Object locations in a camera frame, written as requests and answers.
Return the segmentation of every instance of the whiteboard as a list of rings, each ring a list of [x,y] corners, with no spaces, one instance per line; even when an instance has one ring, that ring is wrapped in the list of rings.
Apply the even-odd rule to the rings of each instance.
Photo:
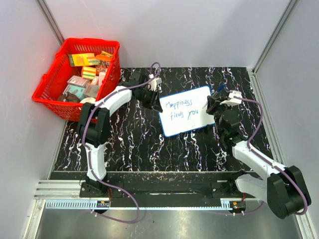
[[[214,116],[206,113],[207,106],[205,106],[207,96],[210,95],[210,87],[202,86],[161,97],[159,101],[163,113],[159,113],[159,119],[164,136],[171,137],[214,124]]]

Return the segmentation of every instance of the red plastic basket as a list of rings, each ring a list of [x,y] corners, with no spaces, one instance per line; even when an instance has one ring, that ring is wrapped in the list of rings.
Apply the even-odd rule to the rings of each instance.
[[[100,87],[96,100],[107,96],[119,83],[121,68],[119,61],[120,44],[117,41],[105,41],[90,38],[68,38],[55,54],[55,60],[49,71],[42,76],[41,82],[33,93],[32,99],[48,107],[64,120],[79,121],[81,103],[56,101],[73,75],[81,75],[81,67],[71,67],[69,54],[93,52],[95,55],[106,51],[113,54],[112,61]]]

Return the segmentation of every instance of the blue border of whiteboard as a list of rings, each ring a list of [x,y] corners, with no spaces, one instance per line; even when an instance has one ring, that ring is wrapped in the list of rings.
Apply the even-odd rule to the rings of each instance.
[[[210,95],[211,95],[211,87],[209,85],[205,85],[205,86],[200,86],[200,87],[196,87],[194,89],[190,89],[190,90],[186,90],[186,91],[192,91],[192,90],[195,90],[195,89],[198,89],[198,88],[202,88],[202,87],[208,87],[209,88],[209,91],[210,91]],[[167,95],[167,96],[173,96],[173,95],[176,95],[176,94],[179,94],[179,93],[183,93],[183,92],[186,92],[186,91],[180,91],[180,92],[176,92],[174,94],[170,94],[170,95]],[[190,132],[190,131],[193,131],[193,130],[197,130],[197,129],[200,129],[200,128],[205,128],[205,126],[202,126],[202,127],[199,127],[199,128],[193,128],[193,129],[190,129],[190,130],[187,130],[187,131],[184,131],[184,132],[180,132],[180,133],[177,133],[177,134],[174,134],[174,135],[171,135],[169,137],[167,137],[164,133],[164,128],[163,128],[163,124],[161,123],[161,119],[160,119],[160,113],[159,113],[159,122],[160,122],[160,125],[161,125],[161,129],[163,131],[163,134],[166,138],[170,138],[170,137],[173,137],[173,136],[176,136],[176,135],[179,135],[180,133],[187,133],[187,132]]]

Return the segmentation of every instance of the gray wall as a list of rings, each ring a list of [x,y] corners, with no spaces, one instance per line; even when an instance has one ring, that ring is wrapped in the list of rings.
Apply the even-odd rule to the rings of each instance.
[[[304,175],[319,233],[319,1],[301,0],[257,76],[288,166]]]
[[[253,67],[289,0],[46,0],[66,37],[121,44],[122,67]]]
[[[31,100],[59,45],[34,0],[0,3],[0,238],[16,239],[64,121]]]

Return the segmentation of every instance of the black marble surface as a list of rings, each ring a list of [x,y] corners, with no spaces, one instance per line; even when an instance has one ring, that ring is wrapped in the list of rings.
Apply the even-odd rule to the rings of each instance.
[[[129,79],[133,71],[132,68],[123,68],[122,80]],[[246,68],[162,68],[160,76],[163,81],[161,96],[204,85],[210,85],[214,91],[224,83],[224,95],[227,95],[229,90],[238,90],[244,98],[255,98]],[[256,128],[260,113],[258,107],[252,103],[242,103],[239,108],[240,128],[244,137],[248,137]],[[86,155],[76,133],[76,126],[76,122],[67,123],[54,171],[87,170]],[[143,108],[142,103],[136,100],[132,100],[111,116],[110,129],[110,137],[104,151],[108,171],[249,170],[221,149],[215,129],[209,134],[199,129],[186,133],[182,138],[166,138],[158,113]],[[263,127],[252,143],[271,157]]]

